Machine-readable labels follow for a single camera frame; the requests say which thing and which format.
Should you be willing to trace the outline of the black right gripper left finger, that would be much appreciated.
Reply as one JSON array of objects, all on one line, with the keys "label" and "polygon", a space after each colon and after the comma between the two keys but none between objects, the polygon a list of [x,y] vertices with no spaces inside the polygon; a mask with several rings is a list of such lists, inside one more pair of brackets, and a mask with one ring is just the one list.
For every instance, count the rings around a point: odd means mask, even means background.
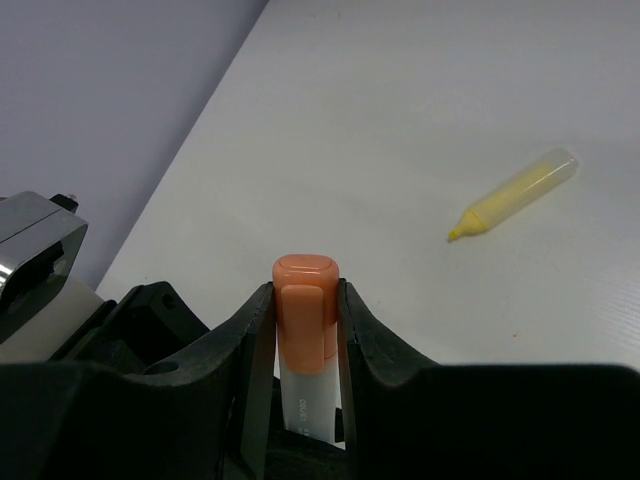
[{"label": "black right gripper left finger", "polygon": [[1,369],[5,479],[260,479],[273,288],[141,373],[89,361]]}]

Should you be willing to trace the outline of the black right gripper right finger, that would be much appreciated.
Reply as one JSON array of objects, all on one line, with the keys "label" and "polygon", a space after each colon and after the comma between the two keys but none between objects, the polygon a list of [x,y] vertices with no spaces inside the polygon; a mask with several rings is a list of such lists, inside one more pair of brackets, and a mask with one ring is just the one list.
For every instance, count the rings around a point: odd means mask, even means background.
[{"label": "black right gripper right finger", "polygon": [[635,479],[639,374],[620,365],[442,365],[380,322],[353,285],[337,303],[354,479]]}]

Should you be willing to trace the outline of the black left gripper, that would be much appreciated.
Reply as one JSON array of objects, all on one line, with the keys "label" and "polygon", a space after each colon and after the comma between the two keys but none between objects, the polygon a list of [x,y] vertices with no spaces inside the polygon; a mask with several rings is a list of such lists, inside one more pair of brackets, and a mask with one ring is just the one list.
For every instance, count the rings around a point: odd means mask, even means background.
[{"label": "black left gripper", "polygon": [[104,302],[52,355],[141,373],[209,332],[166,281],[139,285]]}]

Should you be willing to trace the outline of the yellow highlighter pen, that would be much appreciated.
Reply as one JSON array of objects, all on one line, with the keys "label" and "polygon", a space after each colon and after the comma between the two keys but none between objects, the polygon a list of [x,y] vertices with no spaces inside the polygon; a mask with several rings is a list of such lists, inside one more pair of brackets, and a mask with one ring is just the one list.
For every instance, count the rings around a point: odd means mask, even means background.
[{"label": "yellow highlighter pen", "polygon": [[578,160],[564,148],[554,148],[470,205],[449,232],[447,241],[487,233],[572,178]]}]

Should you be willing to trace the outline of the clear capped highlighter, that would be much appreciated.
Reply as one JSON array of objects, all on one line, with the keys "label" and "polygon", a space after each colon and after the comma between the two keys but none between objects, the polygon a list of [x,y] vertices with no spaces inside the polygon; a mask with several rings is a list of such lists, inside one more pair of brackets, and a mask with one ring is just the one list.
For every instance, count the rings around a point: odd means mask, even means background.
[{"label": "clear capped highlighter", "polygon": [[278,357],[282,412],[286,430],[328,444],[336,442],[338,359],[334,355],[319,374],[294,373]]}]

